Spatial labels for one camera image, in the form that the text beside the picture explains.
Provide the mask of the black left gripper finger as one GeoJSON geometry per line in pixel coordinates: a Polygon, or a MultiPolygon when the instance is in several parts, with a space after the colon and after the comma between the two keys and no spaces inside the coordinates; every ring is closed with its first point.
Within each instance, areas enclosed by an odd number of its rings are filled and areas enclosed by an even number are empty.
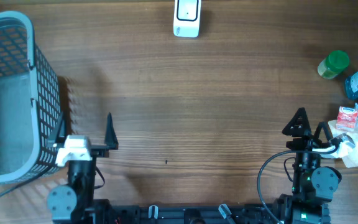
{"type": "Polygon", "coordinates": [[[47,139],[47,147],[61,148],[64,146],[66,139],[66,122],[65,116],[61,113],[58,121],[47,139]]]}
{"type": "Polygon", "coordinates": [[[106,121],[106,131],[104,137],[104,143],[110,150],[118,150],[119,143],[117,140],[117,136],[114,130],[112,114],[108,113],[107,121],[106,121]]]}

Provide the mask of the red tissue packet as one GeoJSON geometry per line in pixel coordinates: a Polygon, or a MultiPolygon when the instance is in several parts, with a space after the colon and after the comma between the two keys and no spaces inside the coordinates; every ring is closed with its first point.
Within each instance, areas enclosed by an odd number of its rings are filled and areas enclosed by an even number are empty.
{"type": "Polygon", "coordinates": [[[336,128],[348,131],[354,130],[357,123],[357,117],[357,109],[340,106],[336,119],[336,128]]]}

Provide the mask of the green lid jar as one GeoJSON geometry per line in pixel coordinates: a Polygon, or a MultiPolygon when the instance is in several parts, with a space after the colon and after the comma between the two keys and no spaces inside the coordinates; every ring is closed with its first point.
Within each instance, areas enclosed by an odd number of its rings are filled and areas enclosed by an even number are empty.
{"type": "Polygon", "coordinates": [[[331,80],[343,72],[349,64],[348,54],[342,50],[335,50],[318,65],[317,70],[321,77],[331,80]]]}

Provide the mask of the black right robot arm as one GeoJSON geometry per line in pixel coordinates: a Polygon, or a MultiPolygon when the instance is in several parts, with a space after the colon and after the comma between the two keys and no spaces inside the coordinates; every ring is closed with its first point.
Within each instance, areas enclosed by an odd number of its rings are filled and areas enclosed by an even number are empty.
{"type": "Polygon", "coordinates": [[[282,133],[295,154],[291,195],[282,194],[273,203],[274,223],[329,223],[327,204],[333,200],[342,175],[333,167],[322,166],[323,156],[337,152],[342,138],[334,138],[328,125],[320,122],[312,132],[304,108],[299,108],[282,133]]]}

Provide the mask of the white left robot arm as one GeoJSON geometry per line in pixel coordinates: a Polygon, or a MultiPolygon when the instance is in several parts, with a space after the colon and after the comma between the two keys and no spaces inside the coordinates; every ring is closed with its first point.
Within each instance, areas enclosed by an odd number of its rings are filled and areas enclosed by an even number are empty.
{"type": "Polygon", "coordinates": [[[111,223],[112,208],[107,199],[94,199],[96,166],[99,157],[108,157],[109,151],[117,150],[119,143],[113,127],[112,114],[106,121],[104,144],[92,144],[84,135],[67,134],[64,115],[47,139],[47,146],[57,150],[54,164],[68,166],[67,183],[51,190],[47,205],[54,223],[111,223]]]}

